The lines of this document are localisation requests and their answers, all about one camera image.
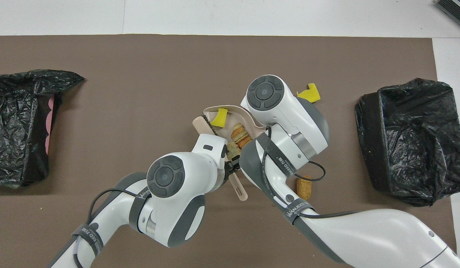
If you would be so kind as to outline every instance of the brown mat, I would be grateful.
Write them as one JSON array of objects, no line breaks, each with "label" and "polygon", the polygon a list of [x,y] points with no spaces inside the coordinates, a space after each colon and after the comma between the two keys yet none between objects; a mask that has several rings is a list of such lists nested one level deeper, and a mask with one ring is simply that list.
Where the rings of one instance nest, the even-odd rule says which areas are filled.
[{"label": "brown mat", "polygon": [[[310,203],[322,214],[396,208],[416,215],[455,249],[450,200],[415,208],[376,192],[359,148],[354,105],[365,93],[413,78],[436,80],[430,39],[172,35],[0,37],[0,74],[35,68],[86,78],[65,96],[50,140],[50,175],[0,189],[0,267],[44,267],[86,220],[92,199],[158,157],[189,151],[192,120],[213,105],[238,105],[262,74],[295,93],[316,83],[330,147]],[[318,175],[305,167],[300,173]],[[207,195],[200,229],[168,249],[122,227],[93,267],[348,267],[320,253],[246,179]]]}]

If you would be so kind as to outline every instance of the gray velcro strap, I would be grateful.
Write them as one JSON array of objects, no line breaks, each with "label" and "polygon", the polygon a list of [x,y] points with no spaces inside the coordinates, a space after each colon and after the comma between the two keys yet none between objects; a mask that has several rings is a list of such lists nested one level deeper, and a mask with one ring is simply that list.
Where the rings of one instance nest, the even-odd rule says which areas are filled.
[{"label": "gray velcro strap", "polygon": [[313,206],[310,205],[306,200],[298,198],[286,207],[283,215],[285,216],[285,219],[288,220],[288,222],[293,224],[296,217],[298,217],[298,215],[300,215],[300,213],[307,208],[314,210]]},{"label": "gray velcro strap", "polygon": [[150,194],[150,190],[148,187],[142,189],[135,197],[133,203],[132,203],[132,206],[131,206],[131,210],[129,212],[129,226],[131,228],[133,228],[134,230],[142,233],[140,230],[139,230],[139,227],[138,227],[138,222],[139,222],[139,214],[142,210],[142,207],[144,207],[144,204],[146,202],[146,200],[149,198],[149,197],[152,197],[152,195]]},{"label": "gray velcro strap", "polygon": [[296,173],[296,168],[266,133],[258,136],[257,141],[287,178]]},{"label": "gray velcro strap", "polygon": [[101,236],[99,236],[93,227],[86,223],[81,224],[72,235],[82,237],[82,239],[84,239],[93,249],[94,256],[97,256],[104,247]]}]

